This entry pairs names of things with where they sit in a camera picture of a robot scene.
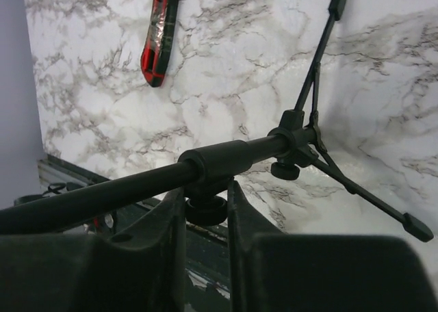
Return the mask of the black tripod shock-mount stand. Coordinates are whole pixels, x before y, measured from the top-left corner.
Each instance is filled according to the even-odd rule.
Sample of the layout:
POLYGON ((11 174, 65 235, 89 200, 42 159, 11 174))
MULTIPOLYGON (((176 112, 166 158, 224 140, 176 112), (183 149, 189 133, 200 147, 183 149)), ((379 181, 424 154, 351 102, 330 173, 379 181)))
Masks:
POLYGON ((422 242, 433 238, 431 230, 409 213, 401 214, 328 164, 320 161, 308 144, 309 128, 294 133, 273 129, 264 138, 234 140, 184 152, 175 164, 85 187, 1 210, 1 234, 34 234, 62 231, 132 203, 187 185, 219 183, 249 170, 253 164, 289 153, 304 153, 312 165, 399 221, 406 232, 422 242), (293 138, 296 134, 304 144, 293 138))

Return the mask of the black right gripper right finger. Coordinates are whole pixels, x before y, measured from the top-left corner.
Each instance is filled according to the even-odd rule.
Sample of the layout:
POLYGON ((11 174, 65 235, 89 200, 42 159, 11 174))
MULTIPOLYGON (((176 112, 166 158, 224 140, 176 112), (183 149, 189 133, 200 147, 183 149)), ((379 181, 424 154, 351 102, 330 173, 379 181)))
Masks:
POLYGON ((227 189, 232 311, 436 311, 414 250, 396 237, 285 234, 227 189))

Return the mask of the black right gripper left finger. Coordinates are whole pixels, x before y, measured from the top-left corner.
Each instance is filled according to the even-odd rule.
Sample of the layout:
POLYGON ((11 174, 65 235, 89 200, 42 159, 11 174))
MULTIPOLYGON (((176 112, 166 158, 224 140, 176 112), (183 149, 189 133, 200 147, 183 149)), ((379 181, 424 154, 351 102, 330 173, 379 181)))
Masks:
POLYGON ((1 238, 2 311, 182 311, 182 189, 110 239, 97 235, 1 238))

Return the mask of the red black utility knife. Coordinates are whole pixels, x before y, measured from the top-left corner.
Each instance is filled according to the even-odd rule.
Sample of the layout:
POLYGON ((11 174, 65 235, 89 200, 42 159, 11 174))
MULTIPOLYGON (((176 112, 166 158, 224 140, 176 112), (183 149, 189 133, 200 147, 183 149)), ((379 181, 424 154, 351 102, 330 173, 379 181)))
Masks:
POLYGON ((153 88, 162 85, 175 34, 179 0, 153 0, 151 17, 140 68, 146 82, 153 88))

